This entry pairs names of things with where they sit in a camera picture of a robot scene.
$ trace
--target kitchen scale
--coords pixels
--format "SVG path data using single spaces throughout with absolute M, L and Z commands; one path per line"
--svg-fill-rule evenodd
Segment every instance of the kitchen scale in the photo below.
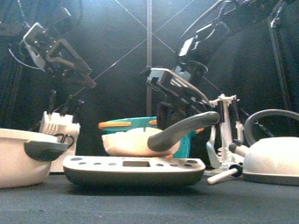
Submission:
M 66 156 L 62 169 L 80 186 L 191 186 L 205 165 L 197 158 Z

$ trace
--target gray handle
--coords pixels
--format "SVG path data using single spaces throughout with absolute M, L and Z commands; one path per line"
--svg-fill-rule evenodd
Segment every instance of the gray handle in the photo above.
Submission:
M 65 143 L 48 143 L 30 141 L 22 144 L 24 152 L 29 158 L 42 162 L 50 162 L 58 158 L 68 149 Z
M 152 151 L 167 151 L 187 134 L 196 129 L 209 127 L 219 121 L 220 115 L 212 111 L 193 115 L 179 121 L 160 133 L 149 136 L 147 146 Z

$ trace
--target black table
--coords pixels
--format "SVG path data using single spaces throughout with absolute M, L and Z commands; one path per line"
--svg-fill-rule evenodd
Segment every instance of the black table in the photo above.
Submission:
M 64 175 L 0 189 L 0 223 L 299 223 L 297 186 L 207 177 L 179 188 L 73 185 Z

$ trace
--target kettle handle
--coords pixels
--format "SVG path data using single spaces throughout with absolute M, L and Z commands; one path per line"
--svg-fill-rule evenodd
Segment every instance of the kettle handle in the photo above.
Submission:
M 160 133 L 148 137 L 147 146 L 152 151 L 167 151 L 192 131 L 219 123 L 220 114 L 205 112 L 184 118 Z
M 257 121 L 259 118 L 265 116 L 285 116 L 285 117 L 293 118 L 299 122 L 299 114 L 295 113 L 293 111 L 273 109 L 273 108 L 257 111 L 245 120 L 245 124 L 244 124 L 244 135 L 249 145 L 252 145 L 256 142 L 256 139 L 253 138 L 253 134 L 252 134 L 252 125 Z

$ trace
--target white bowl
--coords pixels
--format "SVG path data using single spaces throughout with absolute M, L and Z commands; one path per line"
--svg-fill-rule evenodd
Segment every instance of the white bowl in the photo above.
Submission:
M 49 175 L 52 163 L 33 160 L 24 152 L 24 143 L 29 141 L 57 143 L 57 137 L 0 129 L 0 188 L 40 184 Z

